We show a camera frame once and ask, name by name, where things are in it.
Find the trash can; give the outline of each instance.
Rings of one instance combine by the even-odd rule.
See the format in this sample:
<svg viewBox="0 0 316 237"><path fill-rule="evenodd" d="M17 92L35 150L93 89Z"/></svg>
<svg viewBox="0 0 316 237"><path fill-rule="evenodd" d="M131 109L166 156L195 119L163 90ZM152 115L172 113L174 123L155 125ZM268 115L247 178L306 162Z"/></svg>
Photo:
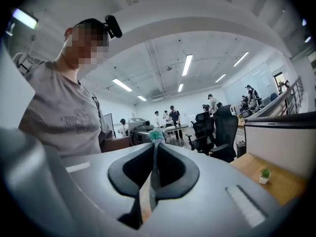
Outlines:
<svg viewBox="0 0 316 237"><path fill-rule="evenodd" d="M246 143L244 141L236 142L237 146L237 158L241 157L246 153Z"/></svg>

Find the potted plant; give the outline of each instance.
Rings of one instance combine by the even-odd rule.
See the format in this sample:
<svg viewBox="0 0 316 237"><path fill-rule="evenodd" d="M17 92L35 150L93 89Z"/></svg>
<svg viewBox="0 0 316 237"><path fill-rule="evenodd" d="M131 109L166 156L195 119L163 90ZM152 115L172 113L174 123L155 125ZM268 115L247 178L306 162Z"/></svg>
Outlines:
<svg viewBox="0 0 316 237"><path fill-rule="evenodd" d="M260 173L259 183L266 184L270 179L271 171L268 168L263 168L261 169Z"/></svg>

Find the ear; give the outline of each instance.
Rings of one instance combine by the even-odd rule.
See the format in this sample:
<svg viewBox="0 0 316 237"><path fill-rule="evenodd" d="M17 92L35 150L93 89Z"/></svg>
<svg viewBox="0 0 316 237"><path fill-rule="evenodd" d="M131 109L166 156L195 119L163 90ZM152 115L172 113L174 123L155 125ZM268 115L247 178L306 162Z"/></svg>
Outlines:
<svg viewBox="0 0 316 237"><path fill-rule="evenodd" d="M65 40L68 39L69 35L71 35L73 33L73 28L68 28L66 31L65 31Z"/></svg>

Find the neck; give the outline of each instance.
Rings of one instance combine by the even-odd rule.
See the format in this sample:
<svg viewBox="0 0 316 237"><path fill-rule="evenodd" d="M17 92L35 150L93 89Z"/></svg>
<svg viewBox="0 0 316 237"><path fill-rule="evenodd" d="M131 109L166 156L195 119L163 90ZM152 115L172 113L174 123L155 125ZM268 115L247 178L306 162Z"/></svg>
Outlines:
<svg viewBox="0 0 316 237"><path fill-rule="evenodd" d="M77 74L79 68L77 66L72 66L69 62L67 62L62 52L60 52L58 57L55 59L55 64L55 69L58 73L62 74L69 80L78 83Z"/></svg>

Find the ceiling light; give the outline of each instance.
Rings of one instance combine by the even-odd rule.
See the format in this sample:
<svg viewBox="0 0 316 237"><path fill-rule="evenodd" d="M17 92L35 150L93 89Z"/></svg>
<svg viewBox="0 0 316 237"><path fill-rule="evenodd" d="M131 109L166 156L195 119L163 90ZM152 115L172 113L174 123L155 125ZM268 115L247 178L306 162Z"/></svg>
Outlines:
<svg viewBox="0 0 316 237"><path fill-rule="evenodd" d="M256 73L254 73L253 76L254 76L255 74L259 73L259 72L260 72L260 70L259 70L258 72L256 72Z"/></svg>
<svg viewBox="0 0 316 237"><path fill-rule="evenodd" d="M124 83L122 83L119 79L115 78L113 80L117 85L121 86L123 89L126 89L127 91L132 91L130 87L127 87Z"/></svg>
<svg viewBox="0 0 316 237"><path fill-rule="evenodd" d="M309 42L311 40L311 36L308 36L306 39L305 39L305 43Z"/></svg>
<svg viewBox="0 0 316 237"><path fill-rule="evenodd" d="M221 77L219 77L215 83L217 83L220 79L222 79L226 74L223 74Z"/></svg>
<svg viewBox="0 0 316 237"><path fill-rule="evenodd" d="M143 98L142 96L137 96L138 98L140 98L143 101L147 101L145 98Z"/></svg>
<svg viewBox="0 0 316 237"><path fill-rule="evenodd" d="M182 87L183 87L183 83L179 85L178 92L180 92L182 90Z"/></svg>
<svg viewBox="0 0 316 237"><path fill-rule="evenodd" d="M16 9L13 13L13 17L16 18L17 20L21 21L23 24L26 24L28 27L34 29L38 20L25 12Z"/></svg>
<svg viewBox="0 0 316 237"><path fill-rule="evenodd" d="M245 58L248 53L249 53L249 52L245 52L245 54L244 54L239 60L237 60L237 62L233 65L233 67L237 66L237 64L238 64L239 62L241 62L242 59Z"/></svg>
<svg viewBox="0 0 316 237"><path fill-rule="evenodd" d="M187 73L188 73L189 66L190 66L190 64L191 64L192 58L193 58L193 55L192 55L192 54L187 55L186 63L184 64L184 69L183 69L183 73L182 73L182 76L183 76L183 77L186 76Z"/></svg>

